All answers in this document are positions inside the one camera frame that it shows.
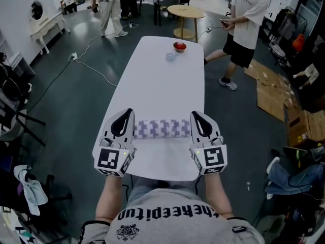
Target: white pants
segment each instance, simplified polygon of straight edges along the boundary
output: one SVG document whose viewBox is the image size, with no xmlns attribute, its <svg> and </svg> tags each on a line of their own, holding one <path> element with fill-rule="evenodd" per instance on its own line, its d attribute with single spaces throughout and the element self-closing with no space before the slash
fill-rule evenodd
<svg viewBox="0 0 325 244">
<path fill-rule="evenodd" d="M 105 33 L 111 15 L 115 35 L 118 35 L 122 31 L 122 25 L 120 23 L 120 11 L 120 0 L 115 0 L 111 2 L 100 2 L 101 35 Z"/>
</svg>

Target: round mirror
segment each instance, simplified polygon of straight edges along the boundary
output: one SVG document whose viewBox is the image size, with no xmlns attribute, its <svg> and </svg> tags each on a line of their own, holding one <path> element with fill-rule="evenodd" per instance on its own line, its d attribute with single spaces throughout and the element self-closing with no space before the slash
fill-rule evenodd
<svg viewBox="0 0 325 244">
<path fill-rule="evenodd" d="M 41 19 L 43 15 L 43 7 L 40 2 L 33 2 L 31 5 L 31 16 L 35 20 Z"/>
</svg>

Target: checkered cloth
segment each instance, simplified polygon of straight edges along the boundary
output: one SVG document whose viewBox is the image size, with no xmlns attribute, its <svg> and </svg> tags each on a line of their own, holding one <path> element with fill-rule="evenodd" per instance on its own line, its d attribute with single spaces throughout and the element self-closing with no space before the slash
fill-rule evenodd
<svg viewBox="0 0 325 244">
<path fill-rule="evenodd" d="M 191 128 L 185 119 L 140 120 L 135 122 L 134 138 L 188 137 Z"/>
</svg>

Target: blue jeans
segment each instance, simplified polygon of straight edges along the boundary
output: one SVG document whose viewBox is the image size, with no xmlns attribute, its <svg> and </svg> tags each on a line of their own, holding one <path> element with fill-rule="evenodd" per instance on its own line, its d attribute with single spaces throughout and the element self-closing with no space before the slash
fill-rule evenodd
<svg viewBox="0 0 325 244">
<path fill-rule="evenodd" d="M 186 191 L 190 192 L 191 194 L 195 195 L 193 191 L 191 191 L 189 188 L 195 184 L 195 181 L 178 181 L 178 182 L 168 182 L 169 187 L 168 189 L 174 189 L 174 190 L 180 190 L 180 191 Z M 128 198 L 128 204 L 139 199 L 143 195 L 151 192 L 154 189 L 158 188 L 158 180 L 152 180 L 147 178 L 139 177 L 139 179 L 136 182 L 136 185 L 134 186 L 134 189 L 132 190 L 129 198 Z"/>
<path fill-rule="evenodd" d="M 324 164 L 311 165 L 302 172 L 290 174 L 276 162 L 272 165 L 269 180 L 272 182 L 265 187 L 265 192 L 279 195 L 292 195 L 308 192 L 315 184 L 323 184 Z"/>
</svg>

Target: dark floor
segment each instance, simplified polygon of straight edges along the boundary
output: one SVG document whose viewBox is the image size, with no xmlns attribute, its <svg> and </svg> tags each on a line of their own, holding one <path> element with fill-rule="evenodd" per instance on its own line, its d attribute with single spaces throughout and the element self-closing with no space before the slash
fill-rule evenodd
<svg viewBox="0 0 325 244">
<path fill-rule="evenodd" d="M 98 19 L 90 10 L 66 18 L 71 33 L 65 32 L 50 48 L 51 53 L 42 56 L 33 66 L 37 75 L 32 80 L 33 91 L 28 110 L 67 65 L 69 55 L 73 52 L 81 55 L 88 41 L 99 34 Z M 198 33 L 201 34 L 212 22 L 213 26 L 219 26 L 219 18 L 224 16 L 207 13 L 206 18 L 198 21 Z M 81 59 L 115 84 L 142 36 L 171 37 L 176 25 L 172 17 L 164 17 L 161 27 L 154 26 L 153 8 L 150 5 L 143 5 L 142 16 L 129 22 L 138 23 L 139 27 L 126 27 L 125 30 L 129 31 L 126 37 L 96 39 Z M 188 20 L 186 25 L 193 29 L 192 21 Z M 205 55 L 222 48 L 225 41 L 226 32 L 221 29 L 204 33 L 199 39 Z M 267 46 L 260 41 L 254 58 L 281 72 L 279 67 L 274 66 L 275 61 Z M 265 170 L 272 158 L 270 149 L 282 149 L 286 145 L 286 129 L 284 123 L 256 106 L 255 80 L 244 74 L 242 68 L 238 68 L 234 77 L 238 85 L 236 91 L 220 86 L 218 80 L 228 62 L 228 58 L 223 58 L 205 67 L 205 113 L 218 122 L 228 147 L 229 164 L 221 177 L 234 214 L 252 222 L 266 196 Z M 92 148 L 113 93 L 114 87 L 102 76 L 81 64 L 70 63 L 29 112 L 47 123 L 45 129 L 27 123 L 47 145 L 43 148 L 25 135 L 24 144 L 31 149 L 31 155 L 26 156 L 24 161 L 32 165 L 34 174 L 42 182 L 45 182 L 47 174 L 55 175 L 54 194 L 73 194 L 72 201 L 60 205 L 69 222 L 65 230 L 76 238 L 82 224 L 94 218 L 105 181 L 105 177 L 93 168 Z M 124 181 L 130 185 L 129 175 L 125 176 Z M 204 194 L 204 180 L 201 179 L 199 195 L 204 199 Z"/>
</svg>

